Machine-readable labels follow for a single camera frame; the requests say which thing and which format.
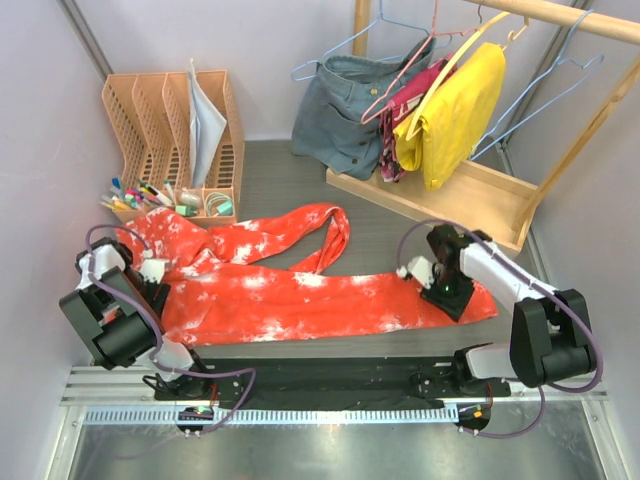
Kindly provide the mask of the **orange tie-dye trousers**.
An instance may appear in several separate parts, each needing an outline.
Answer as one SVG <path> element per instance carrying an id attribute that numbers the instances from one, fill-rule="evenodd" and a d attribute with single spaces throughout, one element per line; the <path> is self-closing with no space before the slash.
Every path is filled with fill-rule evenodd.
<path id="1" fill-rule="evenodd" d="M 449 327 L 414 280 L 395 273 L 332 277 L 350 224 L 332 203 L 204 229 L 167 208 L 126 224 L 117 238 L 143 260 L 168 262 L 161 315 L 168 337 L 190 346 L 362 336 Z"/>

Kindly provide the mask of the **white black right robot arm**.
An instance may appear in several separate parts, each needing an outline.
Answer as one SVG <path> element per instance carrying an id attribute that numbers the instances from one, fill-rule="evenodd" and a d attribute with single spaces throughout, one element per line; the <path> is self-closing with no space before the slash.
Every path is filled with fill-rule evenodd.
<path id="1" fill-rule="evenodd" d="M 512 316 L 508 346 L 471 347 L 465 362 L 452 369 L 451 383 L 458 393 L 474 395 L 487 378 L 508 374 L 531 388 L 548 385 L 563 392 L 571 390 L 565 380 L 587 373 L 593 377 L 578 392 L 600 383 L 602 352 L 582 294 L 558 290 L 532 276 L 480 230 L 460 233 L 452 224 L 441 224 L 426 239 L 435 260 L 417 257 L 410 266 L 423 299 L 458 322 L 474 285 L 480 283 Z"/>

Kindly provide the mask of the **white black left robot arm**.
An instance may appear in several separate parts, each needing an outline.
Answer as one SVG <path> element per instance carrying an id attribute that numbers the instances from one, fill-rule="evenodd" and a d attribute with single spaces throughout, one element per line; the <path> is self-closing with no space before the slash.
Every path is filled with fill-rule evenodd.
<path id="1" fill-rule="evenodd" d="M 75 267 L 80 282 L 59 307 L 95 364 L 149 369 L 142 382 L 156 400 L 203 400 L 214 393 L 200 357 L 166 338 L 160 325 L 171 287 L 161 281 L 156 261 L 144 276 L 133 268 L 127 246 L 103 237 L 77 255 Z"/>

